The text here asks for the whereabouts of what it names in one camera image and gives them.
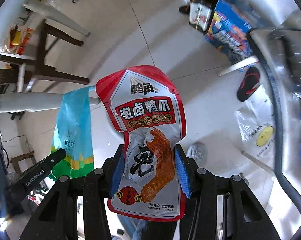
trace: silver screw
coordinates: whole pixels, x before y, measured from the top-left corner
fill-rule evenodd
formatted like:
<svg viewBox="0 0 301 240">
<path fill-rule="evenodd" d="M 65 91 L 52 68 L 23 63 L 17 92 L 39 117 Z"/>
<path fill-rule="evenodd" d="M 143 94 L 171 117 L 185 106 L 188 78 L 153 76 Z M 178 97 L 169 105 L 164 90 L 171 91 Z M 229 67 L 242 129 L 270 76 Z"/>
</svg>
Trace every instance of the silver screw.
<svg viewBox="0 0 301 240">
<path fill-rule="evenodd" d="M 238 176 L 238 175 L 234 175 L 234 176 L 233 176 L 233 180 L 234 180 L 234 181 L 237 181 L 237 182 L 238 182 L 238 181 L 240 181 L 241 179 L 242 179 L 242 178 L 241 178 L 240 176 Z"/>
<path fill-rule="evenodd" d="M 199 173 L 199 174 L 205 174 L 206 170 L 204 168 L 198 168 L 197 169 L 197 173 Z"/>
<path fill-rule="evenodd" d="M 61 176 L 60 178 L 59 178 L 59 181 L 60 182 L 65 182 L 65 181 L 67 181 L 68 180 L 68 177 L 66 176 L 66 175 L 63 175 L 63 176 Z"/>
<path fill-rule="evenodd" d="M 97 168 L 97 169 L 94 170 L 94 173 L 96 175 L 102 174 L 103 172 L 104 172 L 104 170 L 102 168 Z"/>
</svg>

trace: red circle label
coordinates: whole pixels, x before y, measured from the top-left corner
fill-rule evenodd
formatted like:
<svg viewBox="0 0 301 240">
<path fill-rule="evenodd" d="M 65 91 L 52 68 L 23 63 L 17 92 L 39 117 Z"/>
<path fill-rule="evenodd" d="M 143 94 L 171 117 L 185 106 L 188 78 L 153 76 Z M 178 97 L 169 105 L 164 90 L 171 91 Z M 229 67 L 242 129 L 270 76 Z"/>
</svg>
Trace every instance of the red circle label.
<svg viewBox="0 0 301 240">
<path fill-rule="evenodd" d="M 116 197 L 121 196 L 119 199 L 121 200 L 122 203 L 124 203 L 125 205 L 132 205 L 136 202 L 135 200 L 135 196 L 138 195 L 136 189 L 134 189 L 133 187 L 123 187 L 120 192 L 122 194 L 115 194 Z"/>
</svg>

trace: large black chinese character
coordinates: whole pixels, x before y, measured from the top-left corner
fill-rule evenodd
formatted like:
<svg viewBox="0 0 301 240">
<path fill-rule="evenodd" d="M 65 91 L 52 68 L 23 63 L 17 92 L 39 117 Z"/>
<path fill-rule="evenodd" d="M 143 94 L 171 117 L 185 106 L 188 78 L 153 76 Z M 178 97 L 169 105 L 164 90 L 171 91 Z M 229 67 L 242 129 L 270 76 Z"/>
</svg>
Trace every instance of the large black chinese character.
<svg viewBox="0 0 301 240">
<path fill-rule="evenodd" d="M 150 83 L 143 83 L 144 85 L 144 95 L 149 92 L 154 92 L 153 86 Z"/>
<path fill-rule="evenodd" d="M 147 173 L 150 173 L 151 171 L 153 171 L 155 169 L 154 166 L 151 165 L 150 168 L 147 171 L 141 171 L 141 165 L 151 164 L 153 162 L 154 154 L 144 144 L 143 144 L 143 146 L 139 146 L 138 148 L 139 148 L 140 152 L 137 155 L 134 156 L 134 161 L 137 164 L 135 164 L 135 165 L 133 164 L 131 166 L 129 172 L 131 174 L 135 174 L 136 171 L 138 170 L 137 175 L 139 177 L 142 177 L 142 176 L 145 176 Z"/>
</svg>

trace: black container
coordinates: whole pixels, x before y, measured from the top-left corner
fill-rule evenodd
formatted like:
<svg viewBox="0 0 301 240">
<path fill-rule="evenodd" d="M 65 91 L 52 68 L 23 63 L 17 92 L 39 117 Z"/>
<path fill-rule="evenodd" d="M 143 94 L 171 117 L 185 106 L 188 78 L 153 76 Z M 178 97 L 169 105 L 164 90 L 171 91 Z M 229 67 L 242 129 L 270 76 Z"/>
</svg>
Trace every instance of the black container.
<svg viewBox="0 0 301 240">
<path fill-rule="evenodd" d="M 206 34 L 212 22 L 218 0 L 190 0 L 189 24 Z"/>
</svg>

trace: yellow oval logo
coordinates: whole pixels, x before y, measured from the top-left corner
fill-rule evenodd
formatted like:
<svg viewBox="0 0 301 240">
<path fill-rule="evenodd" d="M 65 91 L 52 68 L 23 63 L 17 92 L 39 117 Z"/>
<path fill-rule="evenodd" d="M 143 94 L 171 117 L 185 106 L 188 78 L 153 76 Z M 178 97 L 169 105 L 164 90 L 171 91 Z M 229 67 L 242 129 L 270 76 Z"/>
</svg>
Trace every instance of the yellow oval logo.
<svg viewBox="0 0 301 240">
<path fill-rule="evenodd" d="M 263 130 L 261 130 L 256 140 L 257 146 L 259 147 L 264 146 L 269 141 L 273 133 L 274 133 L 274 128 L 270 125 L 266 126 Z"/>
</svg>

